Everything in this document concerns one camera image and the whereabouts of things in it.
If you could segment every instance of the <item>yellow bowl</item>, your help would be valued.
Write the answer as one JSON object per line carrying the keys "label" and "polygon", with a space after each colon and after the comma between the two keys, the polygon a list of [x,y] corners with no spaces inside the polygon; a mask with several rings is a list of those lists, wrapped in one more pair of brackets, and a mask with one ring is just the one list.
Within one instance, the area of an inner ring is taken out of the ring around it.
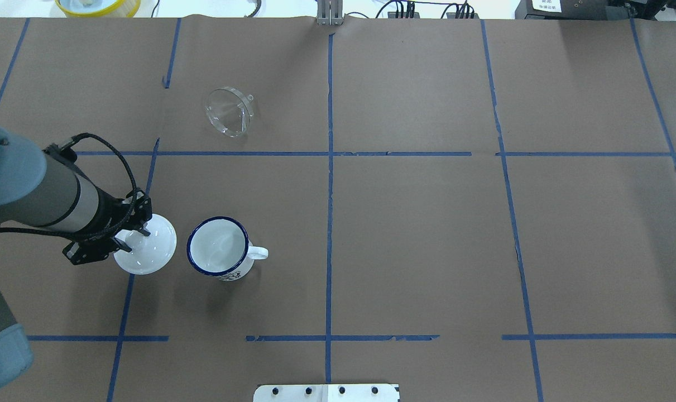
{"label": "yellow bowl", "polygon": [[55,4],[60,7],[60,10],[68,17],[132,17],[137,13],[141,0],[115,0],[111,2],[108,0],[95,0],[100,3],[107,3],[107,7],[94,7],[93,11],[80,12],[78,8],[70,5],[73,0],[55,0]]}

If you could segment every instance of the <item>black wire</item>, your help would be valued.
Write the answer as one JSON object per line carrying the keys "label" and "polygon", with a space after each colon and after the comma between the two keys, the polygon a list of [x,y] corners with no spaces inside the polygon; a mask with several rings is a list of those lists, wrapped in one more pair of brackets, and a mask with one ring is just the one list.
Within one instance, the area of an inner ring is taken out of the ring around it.
{"label": "black wire", "polygon": [[440,17],[440,20],[441,20],[442,18],[444,18],[445,15],[447,15],[447,10],[449,10],[449,8],[452,7],[452,6],[457,7],[457,11],[456,11],[456,12],[457,12],[457,13],[459,12],[459,4],[457,4],[457,3],[451,3],[450,5],[448,5],[447,7],[444,8],[444,11],[442,11],[442,16]]}
{"label": "black wire", "polygon": [[402,11],[405,10],[404,9],[405,6],[402,4],[401,0],[389,0],[389,2],[383,4],[383,7],[381,7],[380,11],[378,11],[377,15],[375,15],[375,18],[380,17],[380,13],[385,9],[385,7],[388,6],[389,3],[396,3],[397,4],[397,6],[395,8],[395,16],[399,15],[399,10],[402,10]]}
{"label": "black wire", "polygon": [[253,12],[250,13],[250,15],[247,15],[247,17],[255,16],[258,13],[258,10],[260,9],[261,9],[261,0],[256,0],[256,8],[254,8]]}
{"label": "black wire", "polygon": [[114,155],[117,155],[119,160],[121,161],[122,165],[124,166],[124,169],[127,171],[127,175],[129,176],[129,181],[132,183],[132,200],[129,203],[129,208],[127,209],[127,213],[125,216],[120,219],[119,222],[116,224],[113,224],[113,226],[106,227],[105,229],[102,229],[102,231],[95,232],[95,233],[90,233],[90,234],[76,234],[74,232],[50,232],[50,231],[42,231],[41,229],[25,229],[24,227],[0,227],[0,233],[25,233],[29,235],[42,235],[42,236],[52,236],[52,237],[65,237],[65,239],[71,240],[73,242],[75,241],[83,241],[83,240],[89,240],[92,239],[93,237],[98,237],[102,235],[106,235],[107,233],[110,232],[117,232],[118,229],[122,227],[123,224],[125,224],[127,221],[129,221],[129,218],[131,214],[134,211],[134,205],[137,203],[137,193],[139,192],[139,188],[137,188],[137,183],[134,180],[134,175],[132,174],[132,170],[129,167],[129,163],[127,163],[127,160],[124,159],[122,154],[115,148],[113,147],[109,142],[105,141],[103,138],[99,137],[98,135],[95,134],[90,134],[88,132],[83,132],[80,135],[75,135],[72,137],[72,140],[75,144],[78,142],[84,140],[85,138],[92,138],[97,140],[98,142],[101,142],[103,145],[108,147]]}
{"label": "black wire", "polygon": [[363,13],[358,13],[358,11],[353,11],[353,12],[351,12],[351,13],[346,13],[346,15],[361,15],[361,16],[364,16],[365,18],[367,18],[368,20],[370,20],[370,17],[369,17],[369,16],[366,16],[366,15],[364,15]]}
{"label": "black wire", "polygon": [[157,7],[159,7],[159,2],[161,2],[161,0],[157,0],[157,3],[154,5],[154,8],[152,8],[152,15],[149,18],[154,18],[154,11],[156,11]]}

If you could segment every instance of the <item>gray tabletop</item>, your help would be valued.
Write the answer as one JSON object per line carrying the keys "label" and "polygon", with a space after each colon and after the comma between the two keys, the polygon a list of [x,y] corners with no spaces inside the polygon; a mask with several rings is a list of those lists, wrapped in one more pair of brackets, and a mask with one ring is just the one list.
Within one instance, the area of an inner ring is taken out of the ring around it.
{"label": "gray tabletop", "polygon": [[[238,139],[203,112],[225,85]],[[0,235],[36,354],[0,400],[676,400],[676,23],[0,19],[0,125],[101,135],[179,237],[134,276]],[[269,259],[193,270],[212,216]]]}

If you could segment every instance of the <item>robotic arm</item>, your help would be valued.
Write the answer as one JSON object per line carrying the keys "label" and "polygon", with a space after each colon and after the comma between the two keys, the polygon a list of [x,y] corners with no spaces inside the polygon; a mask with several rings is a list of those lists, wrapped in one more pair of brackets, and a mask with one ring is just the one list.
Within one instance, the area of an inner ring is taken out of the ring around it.
{"label": "robotic arm", "polygon": [[[132,184],[126,198],[110,196],[75,166],[77,155],[72,146],[85,138],[102,142],[120,158]],[[136,231],[149,236],[146,222],[151,217],[151,201],[137,188],[126,160],[100,137],[85,133],[41,151],[30,140],[0,127],[0,233],[65,237],[71,243],[63,254],[79,265],[105,260],[118,250],[131,252],[121,240],[126,237],[118,234]],[[1,227],[6,221],[37,229]],[[0,291],[0,387],[27,370],[32,359],[23,326]]]}

